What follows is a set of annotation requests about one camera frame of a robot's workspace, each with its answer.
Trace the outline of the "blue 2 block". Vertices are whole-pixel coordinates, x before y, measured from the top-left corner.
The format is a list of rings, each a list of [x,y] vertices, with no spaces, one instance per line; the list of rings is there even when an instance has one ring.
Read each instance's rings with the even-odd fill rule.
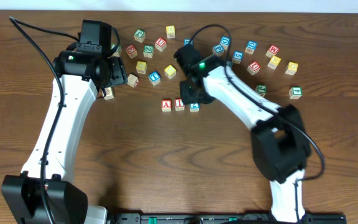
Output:
[[[200,104],[199,103],[190,103],[190,111],[191,112],[199,112]]]

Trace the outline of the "red I block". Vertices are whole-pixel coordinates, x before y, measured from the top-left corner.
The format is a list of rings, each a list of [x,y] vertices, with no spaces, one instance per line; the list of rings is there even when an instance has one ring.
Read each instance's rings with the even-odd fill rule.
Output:
[[[175,110],[176,111],[184,111],[185,105],[183,104],[180,98],[175,99]]]

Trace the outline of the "red A block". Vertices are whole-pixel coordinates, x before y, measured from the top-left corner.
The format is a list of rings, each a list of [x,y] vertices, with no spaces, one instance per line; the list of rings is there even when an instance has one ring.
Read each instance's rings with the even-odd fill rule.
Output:
[[[172,110],[172,101],[171,100],[162,100],[161,109],[163,112],[168,112]]]

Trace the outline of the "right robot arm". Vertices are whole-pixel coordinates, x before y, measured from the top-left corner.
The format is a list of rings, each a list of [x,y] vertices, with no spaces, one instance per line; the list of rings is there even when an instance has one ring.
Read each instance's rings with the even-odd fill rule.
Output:
[[[191,44],[173,57],[186,75],[180,82],[182,102],[218,100],[231,110],[250,130],[254,163],[270,182],[272,216],[279,222],[300,220],[305,215],[301,181],[311,154],[300,112],[293,105],[281,107],[260,96],[223,59],[203,58]]]

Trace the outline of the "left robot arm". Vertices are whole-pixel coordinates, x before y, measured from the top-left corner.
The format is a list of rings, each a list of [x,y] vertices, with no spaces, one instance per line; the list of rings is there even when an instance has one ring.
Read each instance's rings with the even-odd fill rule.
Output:
[[[90,205],[75,187],[75,158],[86,117],[100,91],[127,82],[115,55],[115,27],[84,20],[80,33],[46,63],[53,73],[50,105],[37,143],[19,175],[1,192],[17,223],[112,223],[105,207]]]

